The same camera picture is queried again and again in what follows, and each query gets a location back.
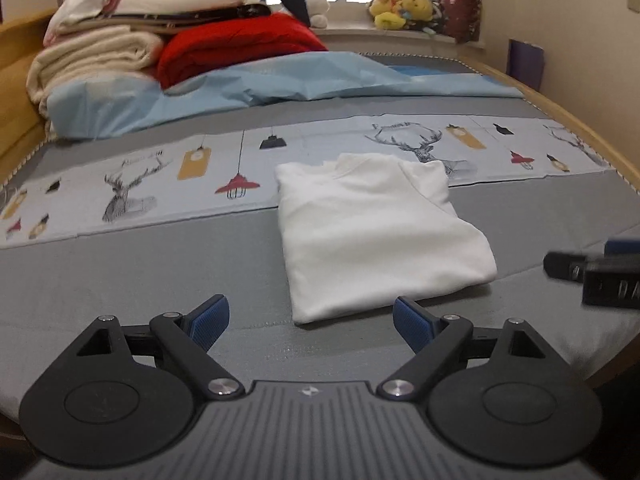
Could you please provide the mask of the white plush toy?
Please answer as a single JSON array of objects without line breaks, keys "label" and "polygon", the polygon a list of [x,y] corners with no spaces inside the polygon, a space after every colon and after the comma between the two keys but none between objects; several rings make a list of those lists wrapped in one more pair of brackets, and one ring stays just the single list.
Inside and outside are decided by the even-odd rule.
[{"label": "white plush toy", "polygon": [[326,29],[328,27],[328,13],[330,10],[328,0],[306,0],[306,8],[311,28]]}]

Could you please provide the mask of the white small shirt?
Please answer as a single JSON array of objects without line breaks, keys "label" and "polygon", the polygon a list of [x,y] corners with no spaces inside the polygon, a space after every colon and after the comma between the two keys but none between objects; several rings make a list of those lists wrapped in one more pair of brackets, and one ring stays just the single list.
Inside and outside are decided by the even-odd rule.
[{"label": "white small shirt", "polygon": [[430,299],[497,275],[482,231],[459,218],[441,162],[343,154],[274,170],[297,325]]}]

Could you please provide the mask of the dark red cushion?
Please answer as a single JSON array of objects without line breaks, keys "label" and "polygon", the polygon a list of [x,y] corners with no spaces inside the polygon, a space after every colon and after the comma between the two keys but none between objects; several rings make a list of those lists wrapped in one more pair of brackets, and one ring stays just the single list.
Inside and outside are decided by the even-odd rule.
[{"label": "dark red cushion", "polygon": [[482,0],[440,0],[442,33],[454,38],[457,44],[480,39]]}]

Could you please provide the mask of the red blanket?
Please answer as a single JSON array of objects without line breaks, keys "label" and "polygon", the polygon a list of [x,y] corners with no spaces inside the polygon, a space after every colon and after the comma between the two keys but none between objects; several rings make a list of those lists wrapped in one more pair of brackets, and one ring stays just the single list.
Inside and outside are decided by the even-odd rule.
[{"label": "red blanket", "polygon": [[168,89],[218,68],[324,50],[317,35],[288,14],[236,18],[179,32],[160,54],[156,79]]}]

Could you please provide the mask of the cream folded blanket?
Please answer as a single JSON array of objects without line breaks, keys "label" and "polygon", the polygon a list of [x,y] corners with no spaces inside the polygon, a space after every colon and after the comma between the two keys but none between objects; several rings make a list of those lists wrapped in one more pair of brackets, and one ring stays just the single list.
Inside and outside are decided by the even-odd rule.
[{"label": "cream folded blanket", "polygon": [[26,91],[43,118],[47,99],[66,82],[100,73],[137,73],[160,57],[163,39],[128,26],[110,26],[71,36],[36,55],[26,77]]}]

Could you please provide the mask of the light blue quilt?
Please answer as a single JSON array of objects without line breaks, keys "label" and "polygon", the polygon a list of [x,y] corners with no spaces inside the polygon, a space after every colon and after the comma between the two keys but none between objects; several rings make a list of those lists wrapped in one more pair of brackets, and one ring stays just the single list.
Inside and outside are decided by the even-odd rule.
[{"label": "light blue quilt", "polygon": [[167,90],[148,77],[102,73],[60,84],[40,110],[54,136],[98,140],[277,102],[377,96],[519,99],[522,92],[478,73],[402,70],[357,53],[330,51],[211,70]]}]

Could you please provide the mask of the white folded clothes stack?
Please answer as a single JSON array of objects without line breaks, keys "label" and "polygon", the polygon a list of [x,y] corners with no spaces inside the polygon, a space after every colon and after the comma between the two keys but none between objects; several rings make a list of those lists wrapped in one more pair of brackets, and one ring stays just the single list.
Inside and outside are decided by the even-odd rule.
[{"label": "white folded clothes stack", "polygon": [[257,0],[64,0],[43,37],[46,47],[82,30],[149,20],[159,29],[198,21],[268,16],[269,6]]}]

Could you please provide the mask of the yellow bear plush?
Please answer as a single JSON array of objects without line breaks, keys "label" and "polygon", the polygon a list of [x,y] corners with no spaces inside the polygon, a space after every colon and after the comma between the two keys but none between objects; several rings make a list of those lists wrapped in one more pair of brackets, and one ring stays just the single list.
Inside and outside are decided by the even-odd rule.
[{"label": "yellow bear plush", "polygon": [[421,30],[436,18],[431,0],[371,0],[368,12],[379,30]]}]

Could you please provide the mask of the purple box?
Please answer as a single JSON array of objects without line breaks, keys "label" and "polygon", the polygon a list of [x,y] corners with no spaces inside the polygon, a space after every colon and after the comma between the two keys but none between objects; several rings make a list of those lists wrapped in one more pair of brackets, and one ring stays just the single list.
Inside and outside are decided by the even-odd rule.
[{"label": "purple box", "polygon": [[544,49],[528,42],[509,40],[506,73],[513,79],[539,91],[544,76]]}]

